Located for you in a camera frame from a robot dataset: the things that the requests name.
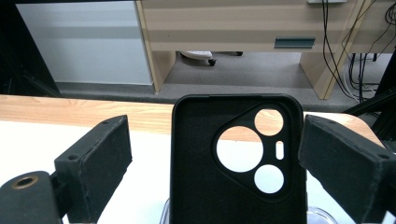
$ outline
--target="phone case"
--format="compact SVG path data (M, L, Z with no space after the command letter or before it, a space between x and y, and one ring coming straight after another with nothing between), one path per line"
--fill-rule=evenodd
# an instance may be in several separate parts
M261 127L256 127L255 119L267 110L277 111L283 119L275 134L263 134ZM257 165L242 172L227 167L217 149L219 138L232 127L249 129L262 142ZM298 162L302 127L301 106L285 94L189 95L180 99L172 122L170 223L305 224L306 173ZM283 145L281 156L278 142ZM257 184L262 176L258 172L269 165L274 173L283 175L283 183L274 192L259 189Z

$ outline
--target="table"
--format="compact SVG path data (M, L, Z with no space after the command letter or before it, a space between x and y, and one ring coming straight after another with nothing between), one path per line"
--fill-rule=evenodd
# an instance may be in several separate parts
M384 20L391 0L349 0L330 4L328 39L341 71L344 53L381 52L393 38ZM321 4L306 0L167 0L136 2L148 61L156 91L175 61L175 50L302 52L300 65L319 99L328 99L335 83L323 60L323 12ZM350 37L344 38L350 31ZM312 49L275 49L277 37L314 37ZM392 52L394 41L385 52ZM330 53L326 49L328 61Z
M134 161L99 223L158 223L169 197L172 108L159 104L0 95L0 184L30 171L53 172L53 160L91 127L103 119L126 114ZM314 114L336 120L380 144L358 118ZM320 199L326 201L320 205L325 210L340 210L312 177L308 177L308 193L320 195L308 197L310 204ZM342 223L353 223L345 214L340 218L346 220Z

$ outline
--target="camera cutout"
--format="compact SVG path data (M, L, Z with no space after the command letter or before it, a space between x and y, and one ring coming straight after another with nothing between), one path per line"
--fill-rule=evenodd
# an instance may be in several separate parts
M254 175L254 183L257 188L264 193L277 193L285 182L282 171L274 165L264 165L260 167Z
M260 133L273 136L283 128L283 117L275 109L262 109L257 113L254 124Z
M242 126L226 130L217 144L221 164L237 173L255 168L262 160L263 153L260 137L251 129Z

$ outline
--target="white table surface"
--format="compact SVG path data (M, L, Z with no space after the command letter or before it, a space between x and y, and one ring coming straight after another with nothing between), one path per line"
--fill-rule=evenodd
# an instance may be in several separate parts
M53 161L91 128L0 121L0 185L33 171L54 172ZM133 162L99 219L103 223L160 223L169 198L168 134L131 132ZM354 223L338 203L308 174L309 206L330 213L340 224ZM387 214L383 223L393 223Z

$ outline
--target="white wall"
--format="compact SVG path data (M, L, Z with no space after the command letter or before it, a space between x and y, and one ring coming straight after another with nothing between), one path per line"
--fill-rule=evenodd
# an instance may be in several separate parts
M18 10L56 82L152 84L134 2Z

